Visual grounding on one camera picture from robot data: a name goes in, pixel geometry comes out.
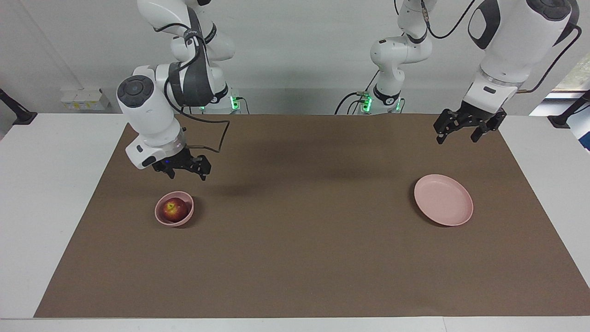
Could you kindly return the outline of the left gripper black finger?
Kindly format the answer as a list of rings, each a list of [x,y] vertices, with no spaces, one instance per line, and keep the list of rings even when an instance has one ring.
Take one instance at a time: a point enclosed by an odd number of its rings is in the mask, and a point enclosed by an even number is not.
[[[500,111],[498,111],[492,118],[488,119],[486,122],[480,120],[477,128],[471,135],[472,142],[478,142],[480,138],[488,132],[498,130],[506,116],[507,113],[504,111],[504,109],[500,109]]]
[[[461,113],[444,109],[434,122],[433,128],[437,133],[437,143],[442,145],[449,134],[461,130]]]

